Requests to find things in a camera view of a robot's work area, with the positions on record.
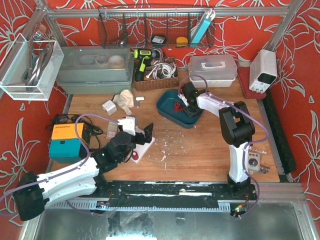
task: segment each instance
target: black wire basket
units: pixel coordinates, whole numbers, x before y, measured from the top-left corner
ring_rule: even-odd
[[[198,44],[190,44],[191,29],[197,25],[204,8],[180,5],[170,8],[163,4],[152,4],[136,8],[135,5],[101,6],[99,10],[98,31],[100,45],[103,48],[156,47],[154,36],[165,37],[161,47],[210,48],[215,41],[215,23],[211,22]],[[187,43],[177,44],[178,37],[185,37]]]

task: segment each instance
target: clear plastic container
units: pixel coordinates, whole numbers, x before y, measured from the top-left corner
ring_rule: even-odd
[[[134,58],[129,48],[62,47],[57,84],[68,94],[119,94],[130,89]]]
[[[19,47],[18,53],[12,61],[8,71],[0,81],[0,88],[3,89],[13,100],[25,101],[48,101],[54,86],[59,67],[63,61],[64,54],[55,40],[34,41],[39,44],[42,50],[46,44],[53,44],[51,58],[43,70],[37,84],[26,85],[22,80],[27,69],[29,42],[16,41]]]
[[[230,87],[237,77],[237,65],[230,54],[192,56],[188,64],[189,75],[199,75],[207,80],[208,87]],[[196,88],[204,88],[205,82],[191,77]]]

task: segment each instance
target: robotic arm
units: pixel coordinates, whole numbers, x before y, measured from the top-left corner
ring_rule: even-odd
[[[153,123],[144,128],[144,134],[135,132],[134,117],[121,119],[119,124],[120,132],[105,147],[91,154],[83,165],[81,163],[85,160],[45,174],[35,175],[33,172],[27,172],[19,181],[18,187],[36,181],[47,181],[13,193],[20,219],[33,219],[57,202],[82,195],[99,196],[100,193],[105,193],[108,183],[103,174],[115,169],[126,158],[130,158],[136,144],[144,145],[152,140]]]
[[[253,122],[243,114],[236,112],[232,107],[224,102],[218,101],[205,90],[198,91],[191,82],[184,84],[179,93],[179,98],[184,102],[183,111],[193,117],[203,110],[216,115],[220,119],[221,133],[225,142],[229,145],[230,151],[230,171],[228,174],[228,183],[230,190],[236,193],[250,185],[246,171],[248,171],[248,155],[245,155],[245,169],[243,168],[243,149],[251,142],[252,135],[255,133]],[[234,103],[238,109],[249,114],[244,102]]]

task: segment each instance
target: red floral wallpaper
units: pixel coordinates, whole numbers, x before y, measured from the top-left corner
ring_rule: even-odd
[[[18,36],[33,11],[34,0],[0,2],[0,59]],[[0,195],[14,188],[29,171],[43,173],[49,163],[51,132],[45,127],[61,113],[67,94],[54,86],[49,101],[14,101],[6,93],[0,98]],[[17,212],[12,196],[0,203],[0,212]],[[0,216],[2,240],[18,239],[22,222],[19,216]]]
[[[267,31],[273,32],[275,26]],[[276,47],[272,98],[320,233],[320,1],[305,0]]]
[[[55,9],[92,9],[108,5],[151,6],[155,0],[47,0]],[[172,1],[163,0],[172,5]],[[286,6],[290,0],[185,0],[183,4],[213,7],[267,7]],[[3,0],[0,3],[0,58],[23,29],[35,9],[34,0]],[[317,104],[320,83],[320,3],[305,0],[295,19],[290,23],[276,47],[278,78],[271,88],[272,96],[288,142],[297,161],[292,173],[301,182],[309,206],[320,228],[320,104]],[[180,66],[188,64],[193,55],[232,54],[237,60],[252,61],[270,39],[277,24],[277,16],[217,17],[214,46],[211,48],[166,49],[168,56],[177,59]],[[58,19],[58,24],[69,46],[99,45],[96,18]],[[56,113],[61,112],[66,94],[55,87],[48,102],[13,101],[7,95],[0,99],[0,194],[17,184],[26,171],[43,172],[48,164],[50,132],[45,126]],[[15,212],[13,199],[1,203],[2,213]],[[1,239],[17,239],[21,222],[17,217],[0,217]]]

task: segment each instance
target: glove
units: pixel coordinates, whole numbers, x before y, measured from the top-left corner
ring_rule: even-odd
[[[135,106],[134,95],[129,89],[125,89],[120,94],[116,94],[112,102],[122,108],[127,115],[132,114],[129,108],[133,108]]]

